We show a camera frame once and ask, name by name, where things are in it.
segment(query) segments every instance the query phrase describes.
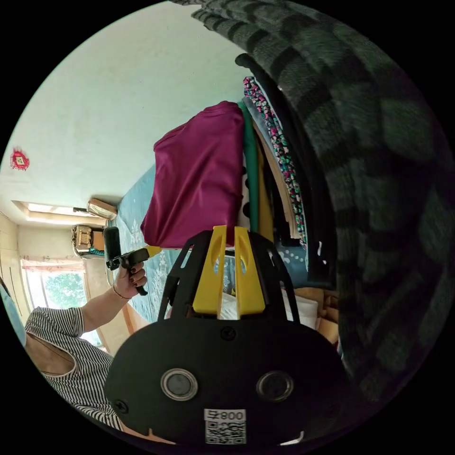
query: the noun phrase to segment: face mask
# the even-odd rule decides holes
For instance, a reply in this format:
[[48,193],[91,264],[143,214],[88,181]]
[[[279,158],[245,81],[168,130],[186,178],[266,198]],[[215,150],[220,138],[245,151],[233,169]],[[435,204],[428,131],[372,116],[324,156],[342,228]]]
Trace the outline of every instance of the face mask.
[[16,309],[16,304],[13,302],[11,297],[6,292],[5,288],[0,284],[0,294],[1,299],[3,300],[3,305],[5,305],[5,310],[8,314],[9,320],[11,321],[11,325],[13,326],[16,335],[19,338],[22,346],[25,347],[26,342],[26,334],[24,326],[22,325],[22,321],[20,320],[18,311]]

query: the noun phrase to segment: yellow bracket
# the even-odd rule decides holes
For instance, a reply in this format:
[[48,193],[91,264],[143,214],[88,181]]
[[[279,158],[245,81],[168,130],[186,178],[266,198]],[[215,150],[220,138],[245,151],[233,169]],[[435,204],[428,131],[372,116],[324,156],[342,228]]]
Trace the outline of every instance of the yellow bracket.
[[[216,315],[219,318],[223,293],[225,252],[226,226],[215,226],[194,296],[193,310],[196,313]],[[218,272],[215,273],[215,263],[218,257]]]
[[265,310],[264,296],[257,276],[253,250],[251,249],[248,230],[236,227],[234,231],[236,246],[236,298],[238,317],[258,314]]
[[163,250],[159,246],[151,246],[151,245],[146,245],[146,246],[144,246],[144,248],[147,250],[149,258],[156,256],[157,254],[160,254]]

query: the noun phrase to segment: red paper decoration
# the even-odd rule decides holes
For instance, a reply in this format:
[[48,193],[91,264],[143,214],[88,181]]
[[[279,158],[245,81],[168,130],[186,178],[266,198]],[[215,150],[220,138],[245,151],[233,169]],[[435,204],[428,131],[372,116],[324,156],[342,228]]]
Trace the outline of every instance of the red paper decoration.
[[25,171],[30,164],[30,160],[20,148],[15,147],[11,155],[10,164],[13,169]]

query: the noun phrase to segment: bracelet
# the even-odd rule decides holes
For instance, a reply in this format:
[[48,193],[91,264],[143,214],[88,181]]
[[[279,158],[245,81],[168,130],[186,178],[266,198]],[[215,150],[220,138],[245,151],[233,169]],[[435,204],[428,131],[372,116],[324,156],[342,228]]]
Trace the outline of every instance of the bracelet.
[[123,295],[119,294],[119,293],[116,291],[114,285],[112,285],[112,290],[113,290],[121,299],[129,300],[128,297],[123,297]]

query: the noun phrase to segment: tree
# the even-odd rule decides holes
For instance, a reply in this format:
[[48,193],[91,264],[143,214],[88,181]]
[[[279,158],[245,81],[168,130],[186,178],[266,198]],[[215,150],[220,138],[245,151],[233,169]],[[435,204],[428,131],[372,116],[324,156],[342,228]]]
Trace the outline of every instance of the tree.
[[86,302],[82,277],[78,273],[52,273],[45,279],[50,302],[59,308],[80,307]]

